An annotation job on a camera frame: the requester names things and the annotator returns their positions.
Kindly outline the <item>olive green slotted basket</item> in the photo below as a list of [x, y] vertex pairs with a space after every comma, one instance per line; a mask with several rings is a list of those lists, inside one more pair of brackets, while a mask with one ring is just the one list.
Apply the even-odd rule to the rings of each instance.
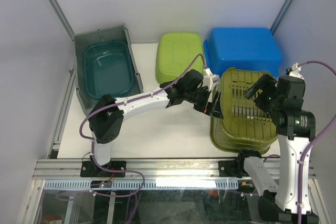
[[214, 92], [220, 92], [223, 119], [212, 118], [210, 138], [221, 151], [238, 153], [241, 150], [268, 152], [278, 139], [276, 127], [270, 117], [257, 108], [253, 99], [248, 100], [245, 91], [267, 72], [227, 69], [221, 76]]

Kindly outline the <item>blue plastic tub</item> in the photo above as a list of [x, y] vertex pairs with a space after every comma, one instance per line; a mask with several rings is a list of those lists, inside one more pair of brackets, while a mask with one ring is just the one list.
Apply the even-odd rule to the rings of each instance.
[[282, 54], [268, 28], [217, 27], [203, 47], [208, 67], [219, 76], [229, 68], [279, 76]]

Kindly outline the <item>lime green shallow tub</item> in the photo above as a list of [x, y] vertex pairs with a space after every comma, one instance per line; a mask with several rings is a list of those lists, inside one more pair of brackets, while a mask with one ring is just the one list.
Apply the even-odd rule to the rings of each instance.
[[158, 44], [155, 78], [159, 84], [175, 80], [198, 54], [203, 54], [202, 39], [195, 33], [166, 33]]

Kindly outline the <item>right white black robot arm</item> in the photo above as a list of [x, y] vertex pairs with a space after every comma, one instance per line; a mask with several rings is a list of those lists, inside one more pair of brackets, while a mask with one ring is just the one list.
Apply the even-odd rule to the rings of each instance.
[[319, 223], [308, 194], [310, 151], [315, 138], [316, 118], [302, 109], [306, 89], [303, 77], [262, 75], [246, 92], [257, 108], [270, 116], [280, 148], [280, 176], [275, 182], [261, 155], [241, 152], [235, 171], [249, 175], [259, 193], [258, 213], [263, 221]]

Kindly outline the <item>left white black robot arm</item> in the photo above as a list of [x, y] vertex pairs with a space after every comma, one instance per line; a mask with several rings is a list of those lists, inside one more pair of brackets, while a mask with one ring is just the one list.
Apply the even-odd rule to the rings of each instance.
[[186, 101], [198, 112], [223, 119], [221, 93], [214, 91], [219, 81], [219, 75], [213, 74], [209, 68], [203, 73], [192, 69], [150, 92], [124, 98], [104, 95], [88, 116], [93, 137], [94, 161], [91, 169], [99, 176], [109, 172], [111, 142], [118, 137], [122, 123], [134, 116], [180, 105]]

